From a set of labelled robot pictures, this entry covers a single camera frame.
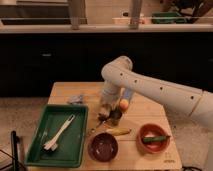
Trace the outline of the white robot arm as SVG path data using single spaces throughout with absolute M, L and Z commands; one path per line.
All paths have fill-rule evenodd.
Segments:
M 113 106 L 121 89 L 127 88 L 191 117 L 213 132 L 212 92 L 140 75 L 132 68 L 133 63 L 127 56 L 120 56 L 103 66 L 101 101 L 104 104 Z

